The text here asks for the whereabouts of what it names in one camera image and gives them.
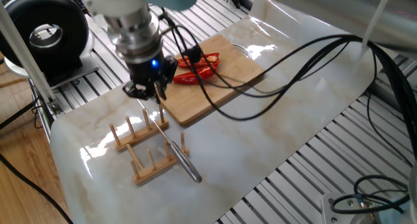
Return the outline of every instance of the blue led light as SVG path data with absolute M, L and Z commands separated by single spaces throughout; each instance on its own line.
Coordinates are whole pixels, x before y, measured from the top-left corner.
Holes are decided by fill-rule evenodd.
M 152 60 L 151 64 L 154 68 L 158 67 L 158 61 L 157 60 Z

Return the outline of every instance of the wooden cutting board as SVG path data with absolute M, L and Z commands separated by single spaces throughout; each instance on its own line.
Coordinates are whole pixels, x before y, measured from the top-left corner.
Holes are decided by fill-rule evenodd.
M 217 71 L 222 75 L 246 82 L 253 79 L 264 70 L 255 61 L 247 58 L 247 56 L 236 49 L 236 47 L 222 35 L 216 35 L 202 42 L 200 46 L 206 54 L 215 52 L 220 53 L 220 63 L 217 67 Z M 185 72 L 189 72 L 189 70 L 178 67 L 175 75 L 183 74 Z M 215 84 L 225 85 L 215 76 L 211 77 L 209 80 Z M 240 84 L 236 81 L 231 81 L 230 79 L 226 80 L 232 85 Z M 216 105 L 221 104 L 232 97 L 232 95 L 236 94 L 234 90 L 221 89 L 211 85 L 205 85 L 205 88 Z M 205 98 L 199 85 L 182 85 L 172 82 L 172 84 L 168 85 L 166 95 L 167 100 L 162 102 L 162 104 L 181 126 L 191 123 L 191 121 L 212 109 L 212 106 Z

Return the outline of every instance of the black wire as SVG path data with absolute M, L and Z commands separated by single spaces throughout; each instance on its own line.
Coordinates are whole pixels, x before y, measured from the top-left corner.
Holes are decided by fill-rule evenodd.
M 373 57 L 373 80 L 371 82 L 371 85 L 374 85 L 376 80 L 377 80 L 377 74 L 378 74 L 378 68 L 377 68 L 377 58 L 375 56 L 375 53 L 372 52 L 372 57 Z M 395 146 L 393 146 L 393 144 L 391 144 L 388 140 L 385 139 L 385 137 L 383 137 L 381 135 L 381 133 L 379 133 L 379 131 L 376 129 L 375 125 L 372 122 L 371 119 L 371 115 L 369 114 L 369 104 L 371 103 L 371 93 L 369 92 L 369 95 L 367 97 L 367 104 L 366 104 L 366 114 L 367 114 L 367 119 L 369 121 L 369 124 L 371 125 L 371 127 L 373 128 L 373 130 L 375 131 L 375 133 L 377 133 L 377 135 L 388 145 L 390 146 L 390 148 L 392 148 L 392 150 L 394 150 L 395 152 L 397 152 L 397 154 L 403 159 L 403 162 L 408 165 L 409 167 L 412 167 L 412 163 L 409 161 L 409 159 L 407 157 L 405 157 L 404 154 L 402 154 Z
M 184 30 L 186 30 L 190 34 L 190 36 L 192 38 L 194 38 L 193 34 L 187 28 L 185 28 L 183 26 L 180 26 L 180 25 L 178 25 L 177 28 L 178 27 L 183 28 Z M 181 34 L 178 32 L 178 29 L 176 29 L 176 32 L 180 36 L 180 38 L 182 38 Z M 325 48 L 323 48 L 321 51 L 317 52 L 315 54 L 315 56 L 312 57 L 306 63 L 306 65 L 303 66 L 303 68 L 299 71 L 299 73 L 297 73 L 297 75 L 294 77 L 294 79 L 288 85 L 282 87 L 282 89 L 280 89 L 277 93 L 272 93 L 272 94 L 267 95 L 267 96 L 273 96 L 273 95 L 276 95 L 277 94 L 278 96 L 276 97 L 276 99 L 267 108 L 265 108 L 264 110 L 262 110 L 258 114 L 255 114 L 255 115 L 253 115 L 251 117 L 237 118 L 237 117 L 228 115 L 227 113 L 224 113 L 222 110 L 220 110 L 211 101 L 210 97 L 208 96 L 208 94 L 205 91 L 205 88 L 204 88 L 204 86 L 202 84 L 201 79 L 198 77 L 198 75 L 196 74 L 196 72 L 193 72 L 193 73 L 197 77 L 197 80 L 199 82 L 199 85 L 201 87 L 201 90 L 203 91 L 203 94 L 205 95 L 206 99 L 208 100 L 208 102 L 211 104 L 211 106 L 215 110 L 217 110 L 223 116 L 228 117 L 228 118 L 233 119 L 233 120 L 250 120 L 250 119 L 254 119 L 255 117 L 258 117 L 258 116 L 262 115 L 263 113 L 265 113 L 266 111 L 268 111 L 282 97 L 282 95 L 288 90 L 288 88 L 291 87 L 294 84 L 294 82 L 295 82 L 295 80 L 297 78 L 298 79 L 301 79 L 300 78 L 300 74 L 304 75 L 306 73 L 306 71 L 308 71 L 309 69 L 311 69 L 311 67 L 314 64 L 316 64 L 318 61 L 320 61 L 321 58 L 323 58 L 325 55 L 327 55 L 335 47 L 337 47 L 338 45 L 340 45 L 342 43 L 347 43 L 347 42 L 361 42 L 362 41 L 361 38 L 359 38 L 357 36 L 354 36 L 354 35 L 332 35 L 332 36 L 327 36 L 327 37 L 323 37 L 323 38 L 318 38 L 318 39 L 316 39 L 314 41 L 311 41 L 311 42 L 309 42 L 309 43 L 307 43 L 307 44 L 299 47 L 298 49 L 294 50 L 290 54 L 286 55 L 284 58 L 282 58 L 281 60 L 279 60 L 278 62 L 276 62 L 275 64 L 273 64 L 270 68 L 266 69 L 263 73 L 259 74 L 253 80 L 259 79 L 262 75 L 264 75 L 265 73 L 269 72 L 275 65 L 281 63 L 286 58 L 290 57 L 291 55 L 295 54 L 296 52 L 300 51 L 301 49 L 304 49 L 307 46 L 312 45 L 313 43 L 320 42 L 320 41 L 326 40 L 326 39 L 333 39 L 333 38 L 340 38 L 340 39 L 337 40 L 337 41 L 334 41 L 334 42 L 330 43 Z M 391 58 L 383 50 L 381 50 L 380 48 L 378 48 L 376 45 L 372 44 L 371 42 L 368 43 L 368 46 L 370 46 L 370 48 L 373 50 L 373 52 L 377 54 L 377 57 L 380 59 L 380 62 L 382 63 L 384 69 L 385 70 L 390 70 L 391 73 L 392 73 L 392 75 L 390 76 L 390 80 L 392 82 L 391 84 L 392 84 L 392 87 L 393 87 L 394 94 L 396 95 L 396 98 L 399 99 L 399 101 L 398 101 L 399 102 L 399 105 L 402 107 L 402 113 L 403 113 L 404 119 L 407 119 L 407 121 L 406 121 L 407 130 L 409 132 L 409 136 L 410 136 L 410 139 L 412 141 L 412 147 L 413 147 L 414 157 L 416 157 L 417 156 L 416 155 L 416 152 L 417 152 L 417 132 L 416 132 L 416 129 L 415 129 L 414 126 L 415 126 L 415 124 L 417 122 L 417 105 L 416 105 L 416 102 L 415 102 L 414 95 L 412 94 L 411 87 L 410 87 L 408 81 L 403 76 L 402 72 L 396 66 L 396 64 L 391 60 Z M 207 61 L 207 58 L 205 58 L 205 59 L 206 59 L 207 64 L 209 64 L 210 68 L 212 69 L 212 71 L 228 87 L 231 87 L 231 88 L 235 89 L 237 92 L 242 92 L 241 90 L 237 90 L 237 88 L 245 87 L 247 85 L 247 83 L 246 84 L 242 84 L 240 86 L 232 87 L 219 74 L 217 74 L 217 72 L 211 67 L 210 63 Z M 192 70 L 192 71 L 193 71 L 193 69 L 195 70 L 195 67 L 193 66 L 193 64 L 191 64 L 191 67 L 189 67 L 189 69 Z M 392 148 L 396 152 L 399 152 L 395 147 L 392 147 Z M 405 158 L 400 152 L 399 152 L 399 155 L 403 159 Z M 408 161 L 408 162 L 407 161 L 408 160 L 405 160 L 405 162 L 408 165 L 410 165 L 410 163 L 409 163 L 410 161 Z
M 182 45 L 184 47 L 185 50 L 187 50 L 187 46 L 185 44 L 184 38 L 182 37 L 182 35 L 179 33 L 179 28 L 184 29 L 187 33 L 190 34 L 190 36 L 193 38 L 196 46 L 198 46 L 198 43 L 196 41 L 196 39 L 194 38 L 193 34 L 185 27 L 181 26 L 181 25 L 177 25 L 174 27 L 173 29 L 173 36 L 175 39 L 175 42 L 177 44 L 177 47 L 180 51 L 181 57 L 184 59 L 184 54 L 181 51 L 181 48 L 179 46 L 177 37 L 175 36 L 175 33 L 177 33 L 177 35 L 179 36 Z M 212 65 L 207 61 L 207 58 L 205 57 L 205 54 L 203 52 L 201 52 L 202 57 L 205 59 L 206 63 L 209 65 L 210 69 L 212 70 L 212 72 L 214 74 L 216 74 L 216 76 L 224 83 L 226 84 L 225 86 L 220 86 L 220 88 L 229 88 L 229 89 L 233 89 L 239 93 L 242 93 L 243 90 L 240 90 L 244 87 L 252 87 L 253 83 L 256 83 L 258 80 L 260 80 L 267 72 L 269 72 L 271 69 L 273 69 L 273 67 L 275 67 L 276 65 L 280 64 L 281 62 L 283 62 L 284 60 L 286 60 L 287 58 L 289 58 L 290 56 L 294 55 L 296 52 L 300 51 L 301 49 L 304 49 L 316 42 L 320 42 L 323 40 L 328 40 L 328 39 L 337 39 L 329 44 L 327 44 L 324 48 L 322 48 L 320 51 L 318 51 L 301 69 L 300 71 L 295 75 L 295 77 L 287 84 L 284 85 L 276 90 L 273 90 L 272 92 L 268 92 L 265 95 L 262 96 L 256 96 L 253 95 L 255 98 L 264 98 L 265 96 L 275 96 L 275 99 L 262 111 L 260 111 L 259 113 L 250 116 L 250 117 L 244 117 L 244 118 L 237 118 L 237 117 L 233 117 L 231 115 L 228 115 L 227 113 L 224 113 L 221 109 L 219 109 L 218 106 L 216 106 L 216 104 L 213 103 L 213 101 L 210 99 L 210 96 L 207 94 L 204 86 L 203 86 L 203 80 L 199 77 L 197 70 L 195 69 L 194 64 L 188 64 L 188 68 L 194 73 L 194 75 L 196 76 L 197 80 L 198 80 L 198 84 L 201 88 L 201 90 L 203 91 L 203 94 L 205 95 L 205 98 L 207 99 L 207 101 L 211 104 L 211 106 L 217 110 L 217 112 L 219 112 L 220 114 L 222 114 L 223 116 L 229 118 L 229 119 L 233 119 L 233 120 L 250 120 L 250 119 L 254 119 L 255 117 L 258 117 L 260 115 L 262 115 L 263 113 L 267 112 L 287 91 L 290 87 L 292 87 L 292 85 L 294 85 L 294 83 L 296 83 L 297 81 L 300 81 L 301 79 L 305 79 L 307 77 L 310 77 L 310 75 L 318 72 L 318 70 L 320 70 L 322 67 L 326 66 L 329 62 L 331 62 L 333 59 L 335 59 L 343 50 L 344 48 L 347 46 L 347 44 L 349 42 L 362 42 L 362 38 L 354 36 L 354 35 L 332 35 L 332 36 L 326 36 L 323 38 L 318 38 L 316 40 L 313 40 L 307 44 L 304 44 L 303 46 L 299 47 L 298 49 L 292 51 L 290 54 L 286 55 L 284 58 L 280 59 L 279 61 L 277 61 L 275 64 L 273 64 L 271 67 L 267 68 L 264 72 L 260 73 L 258 76 L 256 76 L 255 78 L 253 78 L 251 81 L 247 82 L 247 83 L 243 83 L 241 85 L 238 86 L 232 86 L 230 85 L 230 83 L 228 83 L 224 77 L 222 77 L 221 75 L 219 75 L 215 69 L 213 69 Z M 333 49 L 335 49 L 336 47 L 345 44 L 345 46 L 341 49 L 341 51 L 339 51 L 339 53 L 332 58 L 330 61 L 328 61 L 327 63 L 325 63 L 323 66 L 321 66 L 320 68 L 318 68 L 316 71 L 308 74 L 306 76 L 306 74 L 322 59 L 324 58 L 327 54 L 329 54 Z M 376 62 L 376 58 L 378 58 L 378 60 L 381 62 L 382 67 L 384 69 L 384 71 L 387 73 L 388 79 L 390 81 L 390 84 L 392 86 L 392 90 L 394 92 L 395 98 L 397 99 L 397 102 L 400 106 L 401 109 L 401 113 L 403 114 L 403 118 L 405 121 L 405 124 L 407 126 L 407 131 L 409 133 L 409 137 L 411 140 L 411 145 L 412 145 L 412 149 L 413 149 L 413 153 L 414 153 L 414 157 L 417 157 L 417 103 L 416 103 L 416 99 L 414 97 L 414 93 L 410 87 L 409 82 L 407 81 L 407 79 L 405 78 L 405 76 L 403 75 L 403 73 L 401 72 L 401 70 L 398 68 L 398 66 L 395 64 L 395 62 L 393 62 L 393 60 L 383 51 L 381 50 L 378 46 L 374 45 L 372 42 L 368 42 L 368 47 L 371 48 L 372 52 L 373 52 L 373 62 L 374 62 L 374 76 L 373 76 L 373 81 L 372 83 L 375 82 L 376 79 L 376 75 L 377 75 L 377 62 Z M 404 156 L 402 155 L 402 153 L 400 151 L 398 151 L 398 149 L 396 149 L 393 145 L 391 145 L 389 142 L 387 142 L 387 140 L 377 131 L 377 129 L 375 128 L 375 126 L 372 123 L 372 120 L 370 119 L 370 114 L 369 114 L 369 99 L 368 98 L 368 103 L 367 103 L 367 115 L 368 115 L 368 119 L 369 119 L 369 123 L 370 125 L 372 125 L 373 129 L 375 130 L 375 132 L 381 137 L 382 140 L 386 141 L 386 143 L 394 150 L 396 151 L 400 157 L 403 158 L 404 162 L 408 165 L 408 166 L 412 166 L 411 162 Z M 394 202 L 385 199 L 384 197 L 379 197 L 375 194 L 380 193 L 380 192 L 386 192 L 384 190 L 380 190 L 380 191 L 376 191 L 373 194 L 361 194 L 358 193 L 358 186 L 361 183 L 361 181 L 363 180 L 367 180 L 367 179 L 372 179 L 372 178 L 378 178 L 378 179 L 383 179 L 383 180 L 387 180 L 390 181 L 394 184 L 397 184 L 398 186 L 404 188 L 405 192 L 407 192 L 407 186 L 393 178 L 388 178 L 385 176 L 381 176 L 381 175 L 369 175 L 369 176 L 364 176 L 362 178 L 360 178 L 354 185 L 354 191 L 355 194 L 352 195 L 346 195 L 343 197 L 340 197 L 338 199 L 336 199 L 334 201 L 334 203 L 331 205 L 331 209 L 333 212 L 336 213 L 340 213 L 340 214 L 365 214 L 365 213 L 374 213 L 374 212 L 379 212 L 382 210 L 387 210 L 390 208 L 394 208 L 396 210 L 398 210 L 399 212 L 403 212 L 402 209 L 400 209 L 399 205 L 407 202 L 410 197 L 408 194 L 406 194 L 404 197 L 402 197 L 399 200 L 396 200 Z M 373 208 L 367 208 L 367 209 L 360 209 L 360 210 L 338 210 L 336 209 L 334 206 L 338 203 L 343 201 L 344 199 L 350 199 L 350 198 L 356 198 L 358 200 L 363 201 L 364 199 L 373 201 L 373 200 L 377 200 L 374 201 L 376 203 L 381 204 L 381 206 L 378 207 L 373 207 Z
M 370 214 L 370 213 L 380 212 L 380 211 L 383 211 L 383 210 L 394 208 L 394 209 L 398 210 L 400 213 L 403 213 L 403 210 L 399 206 L 410 200 L 409 194 L 406 194 L 404 197 L 392 202 L 388 199 L 385 199 L 384 197 L 379 197 L 379 196 L 375 195 L 376 193 L 384 192 L 384 190 L 380 190 L 380 191 L 377 191 L 377 192 L 372 193 L 372 194 L 359 193 L 358 190 L 359 190 L 360 183 L 365 181 L 365 180 L 369 180 L 369 179 L 381 179 L 381 180 L 389 181 L 389 182 L 403 188 L 406 192 L 408 192 L 408 186 L 406 184 L 396 180 L 396 179 L 393 179 L 393 178 L 390 178 L 390 177 L 387 177 L 387 176 L 383 176 L 383 175 L 366 175 L 366 176 L 363 176 L 362 178 L 359 178 L 354 183 L 354 186 L 353 186 L 354 194 L 344 195 L 344 196 L 336 199 L 330 205 L 330 208 L 332 209 L 332 211 L 337 213 L 337 214 Z M 382 206 L 378 206 L 378 207 L 365 208 L 365 209 L 356 209 L 356 210 L 339 210 L 339 209 L 335 208 L 335 205 L 337 205 L 337 203 L 339 203 L 341 201 L 344 201 L 345 199 L 350 199 L 350 198 L 358 199 L 358 201 L 360 201 L 362 199 L 366 199 L 366 198 L 372 198 L 372 199 L 376 199 L 378 201 L 385 202 L 386 204 L 384 204 Z
M 386 203 L 382 203 L 382 202 L 380 202 L 380 201 L 376 201 L 376 200 L 374 200 L 374 199 L 370 199 L 370 198 L 364 198 L 364 200 L 371 201 L 371 202 L 373 202 L 373 203 L 377 203 L 377 204 L 386 204 Z
M 7 120 L 2 122 L 0 124 L 0 130 L 8 126 L 11 122 L 13 122 L 13 120 L 16 120 L 18 117 L 20 117 L 22 114 L 24 114 L 28 110 L 31 110 L 32 113 L 34 113 L 33 110 L 35 109 L 37 112 L 39 107 L 35 107 L 35 108 L 32 108 L 32 107 L 36 104 L 38 99 L 39 97 L 35 98 L 30 104 L 26 105 L 23 109 L 19 110 L 17 113 L 13 114 L 13 116 L 9 117 Z M 68 217 L 65 211 L 59 206 L 59 204 L 55 200 L 52 199 L 52 197 L 50 197 L 42 188 L 40 188 L 35 183 L 30 181 L 23 174 L 21 174 L 15 167 L 13 167 L 12 164 L 10 164 L 10 162 L 7 161 L 7 159 L 1 153 L 0 153 L 0 161 L 1 163 L 3 163 L 3 165 L 5 165 L 5 167 L 8 170 L 10 170 L 10 172 L 16 175 L 20 180 L 25 182 L 27 185 L 31 186 L 37 192 L 39 192 L 39 194 L 41 194 L 43 197 L 45 197 L 45 199 L 49 201 L 58 210 L 58 212 L 64 217 L 66 222 L 72 223 L 71 219 Z
M 2 123 L 0 123 L 0 130 L 2 130 L 4 127 L 8 126 L 11 122 L 16 120 L 18 117 L 22 116 L 25 112 L 27 112 L 30 108 L 32 108 L 36 102 L 38 101 L 39 97 L 35 98 L 31 103 L 27 104 L 25 107 L 23 107 L 21 110 L 17 111 L 13 116 L 9 117 Z
M 70 217 L 68 217 L 68 215 L 65 213 L 65 211 L 59 206 L 59 204 L 54 199 L 52 199 L 52 197 L 50 195 L 48 195 L 38 185 L 36 185 L 32 181 L 30 181 L 28 178 L 26 178 L 25 175 L 21 174 L 15 167 L 13 167 L 12 164 L 10 164 L 10 162 L 7 161 L 7 159 L 2 154 L 0 154 L 0 161 L 1 161 L 1 163 L 3 163 L 3 165 L 6 166 L 6 168 L 8 170 L 10 170 L 10 172 L 12 172 L 14 175 L 16 175 L 20 180 L 24 181 L 27 185 L 31 186 L 37 192 L 39 192 L 39 194 L 41 194 L 43 197 L 45 197 L 45 199 L 47 201 L 49 201 L 53 205 L 53 207 L 55 207 L 58 210 L 58 212 L 64 217 L 64 219 L 67 223 L 73 224 Z
M 33 108 L 31 109 L 32 114 L 34 115 L 33 126 L 35 127 L 35 129 L 41 129 L 41 128 L 43 128 L 43 126 L 42 126 L 42 125 L 40 125 L 40 126 L 36 126 L 37 117 L 38 117 L 38 116 L 40 117 L 40 112 L 39 112 L 39 110 L 38 110 L 38 109 L 40 109 L 40 108 L 42 108 L 42 106 L 33 107 Z
M 300 79 L 300 81 L 302 81 L 302 80 L 304 80 L 304 79 L 306 79 L 307 77 L 310 77 L 311 75 L 313 75 L 313 74 L 315 74 L 315 73 L 317 73 L 319 70 L 321 70 L 322 68 L 324 68 L 326 65 L 328 65 L 330 62 L 332 62 L 334 59 L 336 59 L 339 55 L 340 55 L 340 53 L 342 53 L 342 51 L 347 47 L 347 45 L 349 45 L 349 43 L 347 42 L 341 49 L 340 49 L 340 51 L 336 54 L 336 55 L 334 55 L 329 61 L 327 61 L 325 64 L 323 64 L 322 66 L 320 66 L 318 69 L 316 69 L 314 72 L 312 72 L 312 73 L 310 73 L 310 74 L 308 74 L 308 75 L 306 75 L 306 76 L 304 76 L 303 78 L 301 78 Z M 257 92 L 259 92 L 259 93 L 261 93 L 261 94 L 278 94 L 280 91 L 282 91 L 282 89 L 284 88 L 284 87 L 280 87 L 280 88 L 278 88 L 278 89 L 276 89 L 276 90 L 273 90 L 273 91 L 261 91 L 261 90 L 259 90 L 259 89 L 257 89 L 254 85 L 251 85 L 251 84 L 249 84 L 249 83 L 245 83 L 245 82 L 243 82 L 243 81 L 239 81 L 239 80 L 237 80 L 237 79 L 234 79 L 234 78 L 232 78 L 232 77 L 229 77 L 229 76 L 225 76 L 225 75 L 221 75 L 222 77 L 224 77 L 224 78 L 227 78 L 227 79 L 230 79 L 230 80 L 232 80 L 232 81 L 236 81 L 236 82 L 239 82 L 239 83 L 242 83 L 242 84 L 244 84 L 244 85 L 246 85 L 246 86 L 248 86 L 249 88 L 253 88 L 254 90 L 256 90 Z M 214 87 L 217 87 L 217 88 L 222 88 L 222 89 L 230 89 L 230 87 L 225 87 L 225 86 L 221 86 L 221 85 L 217 85 L 217 84 L 214 84 L 214 83 L 212 83 L 212 82 L 209 82 L 209 81 L 205 81 L 205 83 L 206 84 L 208 84 L 208 85 L 212 85 L 212 86 L 214 86 Z
M 409 191 L 405 189 L 382 189 L 382 190 L 371 193 L 371 195 L 375 195 L 378 193 L 385 193 L 385 192 L 403 192 L 404 193 L 404 192 L 409 192 Z

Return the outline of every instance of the marble tabletop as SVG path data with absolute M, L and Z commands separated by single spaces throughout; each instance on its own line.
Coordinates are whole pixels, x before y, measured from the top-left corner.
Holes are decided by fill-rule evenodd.
M 249 16 L 220 32 L 245 47 L 264 68 L 314 38 L 340 33 L 345 32 L 269 0 L 256 0 Z M 288 83 L 325 44 L 297 53 L 257 87 L 267 91 Z M 180 165 L 134 184 L 131 155 L 115 150 L 109 124 L 122 137 L 129 134 L 125 116 L 136 130 L 145 123 L 141 105 L 120 87 L 59 117 L 52 125 L 50 147 L 74 223 L 215 222 L 365 91 L 373 77 L 372 58 L 367 52 L 354 69 L 359 52 L 360 44 L 349 44 L 326 68 L 294 85 L 255 120 L 235 122 L 213 112 L 183 128 L 165 113 L 170 138 L 179 142 L 185 131 L 190 159 L 203 177 L 200 184 Z M 238 96 L 222 110 L 243 117 L 271 101 Z M 142 104 L 159 119 L 153 101 Z M 155 160 L 165 156 L 163 141 L 155 135 L 133 148 L 144 166 L 149 164 L 148 148 Z

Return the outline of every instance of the red bell pepper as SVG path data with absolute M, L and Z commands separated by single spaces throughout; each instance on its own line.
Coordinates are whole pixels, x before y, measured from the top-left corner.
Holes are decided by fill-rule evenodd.
M 217 70 L 217 65 L 213 65 L 212 67 L 214 70 Z M 214 75 L 213 71 L 210 69 L 210 66 L 206 66 L 204 68 L 197 69 L 198 76 L 201 79 L 208 79 Z M 197 77 L 192 72 L 187 72 L 185 74 L 180 74 L 174 77 L 174 82 L 180 84 L 187 84 L 187 85 L 195 85 L 198 84 Z
M 210 53 L 210 54 L 205 54 L 207 61 L 213 66 L 213 65 L 218 65 L 220 63 L 219 60 L 219 53 Z M 179 59 L 178 60 L 178 66 L 181 68 L 188 68 L 188 65 L 190 65 L 190 62 L 188 61 L 188 58 L 184 59 Z M 201 59 L 199 62 L 194 64 L 195 68 L 204 68 L 207 66 L 207 62 L 206 60 L 203 58 L 203 55 L 201 55 Z

